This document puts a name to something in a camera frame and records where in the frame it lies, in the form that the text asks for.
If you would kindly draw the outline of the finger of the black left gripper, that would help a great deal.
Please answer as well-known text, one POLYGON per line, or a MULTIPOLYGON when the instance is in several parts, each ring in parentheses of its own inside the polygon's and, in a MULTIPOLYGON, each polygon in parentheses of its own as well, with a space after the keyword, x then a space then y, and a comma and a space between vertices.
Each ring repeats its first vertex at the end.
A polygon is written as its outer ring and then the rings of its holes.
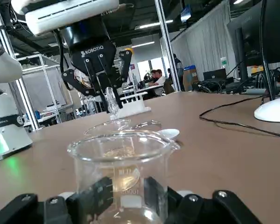
POLYGON ((107 86, 107 62, 104 58, 84 58, 64 71, 62 79, 86 97, 103 99, 107 86))
POLYGON ((111 90, 113 90, 115 96, 115 105, 118 105, 120 109, 123 108, 119 96, 122 92, 122 85, 127 82, 131 58, 132 52, 130 50, 123 50, 119 52, 119 61, 121 67, 118 72, 116 68, 112 66, 113 61, 108 63, 104 54, 100 54, 98 56, 100 64, 104 70, 97 74, 97 82, 100 87, 100 97, 105 109, 108 108, 108 103, 105 99, 107 87, 111 87, 111 90))

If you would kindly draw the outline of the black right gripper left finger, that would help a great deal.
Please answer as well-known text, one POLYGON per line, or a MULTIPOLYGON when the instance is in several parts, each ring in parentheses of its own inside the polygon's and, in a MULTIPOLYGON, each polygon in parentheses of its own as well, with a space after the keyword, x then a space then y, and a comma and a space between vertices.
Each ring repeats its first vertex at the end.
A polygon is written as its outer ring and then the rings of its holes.
POLYGON ((36 194, 21 194, 0 210, 0 224, 89 224, 113 203, 112 180, 104 177, 65 199, 38 201, 36 194))

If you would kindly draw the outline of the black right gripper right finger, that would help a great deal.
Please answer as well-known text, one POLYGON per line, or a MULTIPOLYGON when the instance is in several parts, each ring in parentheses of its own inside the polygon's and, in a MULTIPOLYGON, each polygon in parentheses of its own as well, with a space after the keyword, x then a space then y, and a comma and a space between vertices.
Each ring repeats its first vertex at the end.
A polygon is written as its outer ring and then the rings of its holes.
POLYGON ((260 224, 244 202, 232 191, 216 190, 211 199, 197 194, 182 196, 162 187, 154 178, 144 179, 144 202, 162 224, 260 224))

